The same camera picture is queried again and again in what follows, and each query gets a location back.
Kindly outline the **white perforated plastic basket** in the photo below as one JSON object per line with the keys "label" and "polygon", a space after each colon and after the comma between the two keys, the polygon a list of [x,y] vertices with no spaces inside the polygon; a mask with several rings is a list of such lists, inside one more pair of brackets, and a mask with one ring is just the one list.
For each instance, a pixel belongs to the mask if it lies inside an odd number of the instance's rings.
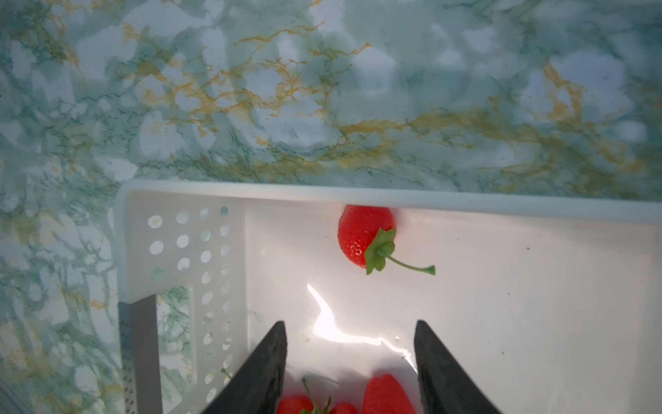
{"label": "white perforated plastic basket", "polygon": [[[350,262],[346,205],[436,276]],[[279,321],[286,393],[360,405],[389,373],[418,404],[419,320],[501,412],[661,410],[658,203],[131,180],[115,214],[128,413],[202,412]]]}

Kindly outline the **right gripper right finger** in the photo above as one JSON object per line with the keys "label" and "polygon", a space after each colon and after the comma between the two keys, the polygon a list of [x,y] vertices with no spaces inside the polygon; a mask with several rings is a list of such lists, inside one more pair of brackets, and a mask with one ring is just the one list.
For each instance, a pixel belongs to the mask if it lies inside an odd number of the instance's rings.
{"label": "right gripper right finger", "polygon": [[500,413],[423,320],[415,326],[414,348],[425,413]]}

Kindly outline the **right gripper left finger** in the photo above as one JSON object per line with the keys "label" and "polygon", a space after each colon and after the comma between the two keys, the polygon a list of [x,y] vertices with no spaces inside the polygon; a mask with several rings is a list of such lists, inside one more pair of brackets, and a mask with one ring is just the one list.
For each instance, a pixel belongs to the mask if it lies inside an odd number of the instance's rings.
{"label": "right gripper left finger", "polygon": [[203,414],[274,414],[284,389],[287,336],[276,322]]}

